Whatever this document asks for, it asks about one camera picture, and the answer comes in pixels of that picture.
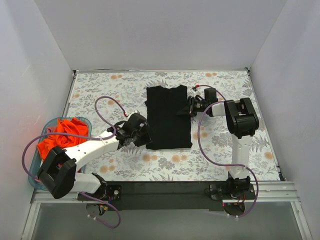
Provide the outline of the black t shirt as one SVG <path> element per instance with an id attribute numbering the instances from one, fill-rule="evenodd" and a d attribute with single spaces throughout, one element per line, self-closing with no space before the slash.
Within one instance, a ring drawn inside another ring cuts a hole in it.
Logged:
<path id="1" fill-rule="evenodd" d="M 180 113 L 188 106 L 187 87 L 165 88 L 160 85 L 146 89 L 147 123 L 151 142 L 148 150 L 188 149 L 191 141 L 191 118 Z"/>

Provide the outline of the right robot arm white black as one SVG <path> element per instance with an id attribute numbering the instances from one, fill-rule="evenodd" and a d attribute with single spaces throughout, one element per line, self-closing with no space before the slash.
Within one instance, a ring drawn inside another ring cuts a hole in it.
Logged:
<path id="1" fill-rule="evenodd" d="M 223 96 L 215 88 L 206 85 L 204 98 L 199 95 L 189 96 L 186 104 L 177 112 L 178 116 L 194 117 L 197 113 L 210 117 L 224 116 L 227 129 L 232 139 L 231 163 L 228 177 L 220 187 L 221 192 L 232 199 L 237 199 L 250 188 L 249 153 L 252 138 L 259 128 L 260 122 L 250 98 L 239 100 L 218 100 L 217 95 Z"/>

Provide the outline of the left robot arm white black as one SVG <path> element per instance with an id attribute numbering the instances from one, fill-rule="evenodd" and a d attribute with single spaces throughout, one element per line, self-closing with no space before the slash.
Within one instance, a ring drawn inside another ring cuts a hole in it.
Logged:
<path id="1" fill-rule="evenodd" d="M 53 147 L 37 172 L 37 177 L 55 199 L 70 192 L 84 192 L 95 200 L 107 198 L 107 182 L 97 173 L 80 173 L 89 162 L 130 144 L 137 147 L 151 142 L 147 119 L 133 112 L 100 135 L 76 146 Z"/>

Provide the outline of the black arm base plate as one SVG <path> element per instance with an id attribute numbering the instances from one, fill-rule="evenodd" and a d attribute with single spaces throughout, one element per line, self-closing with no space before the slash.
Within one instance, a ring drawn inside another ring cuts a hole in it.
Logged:
<path id="1" fill-rule="evenodd" d="M 121 210 L 209 210 L 222 212 L 223 201 L 255 200 L 258 188 L 246 181 L 110 181 L 79 201 L 110 203 Z"/>

